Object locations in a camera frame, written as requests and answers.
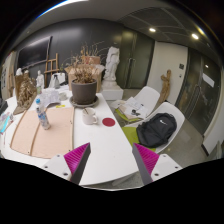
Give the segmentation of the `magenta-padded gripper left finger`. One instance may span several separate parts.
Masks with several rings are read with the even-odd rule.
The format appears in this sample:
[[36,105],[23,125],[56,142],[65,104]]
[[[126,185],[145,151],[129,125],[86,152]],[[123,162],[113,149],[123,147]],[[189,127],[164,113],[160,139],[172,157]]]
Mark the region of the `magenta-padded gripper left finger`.
[[64,155],[57,154],[42,169],[78,185],[90,153],[90,144],[86,143]]

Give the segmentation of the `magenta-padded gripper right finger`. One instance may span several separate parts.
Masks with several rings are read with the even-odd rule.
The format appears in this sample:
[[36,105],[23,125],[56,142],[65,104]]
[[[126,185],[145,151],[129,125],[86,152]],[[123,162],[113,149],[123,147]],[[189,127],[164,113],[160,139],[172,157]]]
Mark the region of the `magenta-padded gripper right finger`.
[[159,155],[137,143],[133,144],[132,153],[144,185],[150,184],[182,169],[182,167],[167,154]]

